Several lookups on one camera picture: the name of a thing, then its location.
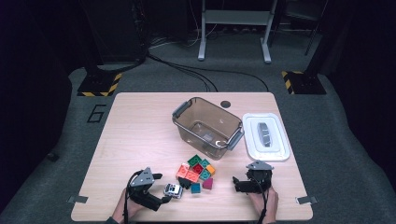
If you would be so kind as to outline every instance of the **red block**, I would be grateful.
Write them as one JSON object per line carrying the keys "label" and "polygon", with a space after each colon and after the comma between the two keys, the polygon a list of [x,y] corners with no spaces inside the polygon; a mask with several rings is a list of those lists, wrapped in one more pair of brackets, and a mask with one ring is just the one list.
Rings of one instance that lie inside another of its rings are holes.
{"label": "red block", "polygon": [[203,167],[200,163],[197,163],[196,165],[192,166],[192,170],[193,170],[196,174],[200,175],[201,172],[204,170],[204,167]]}

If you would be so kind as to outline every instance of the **plastic container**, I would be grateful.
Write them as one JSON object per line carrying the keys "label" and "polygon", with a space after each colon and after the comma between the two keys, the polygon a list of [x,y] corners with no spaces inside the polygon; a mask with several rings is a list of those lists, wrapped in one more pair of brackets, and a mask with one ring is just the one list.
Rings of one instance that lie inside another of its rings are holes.
{"label": "plastic container", "polygon": [[256,161],[285,161],[290,146],[280,119],[273,113],[247,113],[243,117],[248,155]]}
{"label": "plastic container", "polygon": [[172,120],[181,139],[213,160],[233,150],[244,135],[240,118],[200,97],[183,103]]}

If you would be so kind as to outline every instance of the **human hand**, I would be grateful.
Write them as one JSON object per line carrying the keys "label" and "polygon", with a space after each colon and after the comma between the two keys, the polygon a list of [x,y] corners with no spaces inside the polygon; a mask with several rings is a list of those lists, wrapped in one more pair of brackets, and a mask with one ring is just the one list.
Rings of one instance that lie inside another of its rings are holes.
{"label": "human hand", "polygon": [[[279,201],[277,192],[274,190],[273,187],[271,187],[264,193],[265,195],[267,195],[268,193],[268,199],[266,207],[267,211],[265,213],[265,218],[262,221],[262,224],[276,222],[277,202]],[[264,209],[264,199],[262,198],[262,194],[248,193],[247,195],[253,202],[254,208],[256,209],[257,213],[261,215],[262,209]]]}
{"label": "human hand", "polygon": [[[112,216],[113,219],[118,223],[124,223],[124,216],[123,216],[124,204],[125,204],[125,189],[122,191],[119,203],[117,203],[116,209],[114,209],[114,213]],[[142,208],[144,208],[143,205],[135,203],[132,200],[128,200],[127,201],[128,218],[133,217]]]}

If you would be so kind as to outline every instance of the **transparent plastic bin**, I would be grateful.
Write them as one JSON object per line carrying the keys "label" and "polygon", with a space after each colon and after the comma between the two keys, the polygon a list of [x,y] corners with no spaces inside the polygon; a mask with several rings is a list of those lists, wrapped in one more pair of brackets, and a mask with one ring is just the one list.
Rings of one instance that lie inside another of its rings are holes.
{"label": "transparent plastic bin", "polygon": [[172,120],[185,142],[213,160],[233,150],[244,135],[240,118],[200,97],[179,106]]}

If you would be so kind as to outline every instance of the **table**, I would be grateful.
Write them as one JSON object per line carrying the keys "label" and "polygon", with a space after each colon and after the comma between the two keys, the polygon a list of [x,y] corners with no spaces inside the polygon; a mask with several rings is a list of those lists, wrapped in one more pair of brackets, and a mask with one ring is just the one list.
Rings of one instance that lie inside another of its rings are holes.
{"label": "table", "polygon": [[[119,93],[111,107],[79,196],[71,214],[75,221],[104,221],[111,216],[131,175],[150,167],[161,173],[149,192],[159,198],[168,183],[177,183],[176,173],[182,162],[195,154],[209,160],[216,169],[213,189],[200,194],[188,190],[181,199],[172,199],[157,212],[144,209],[134,221],[247,221],[257,220],[253,205],[245,193],[236,192],[232,176],[247,180],[248,157],[242,138],[233,151],[213,161],[185,143],[172,122],[172,113],[192,97],[202,97],[220,105],[229,101],[228,111],[244,114],[270,112],[280,117],[275,97],[267,92],[134,92]],[[303,180],[290,149],[285,162],[273,165],[273,186],[279,193],[277,220],[308,220],[313,216],[310,204],[297,204],[296,197],[306,196]]]}
{"label": "table", "polygon": [[275,15],[276,2],[272,0],[273,4],[270,11],[242,11],[242,10],[207,10],[205,7],[205,0],[202,0],[202,32],[201,44],[198,53],[198,60],[205,59],[206,51],[206,24],[244,24],[244,25],[265,25],[264,37],[260,38],[262,45],[262,55],[265,63],[271,63],[270,51],[268,49],[268,36],[271,32],[271,26]]}

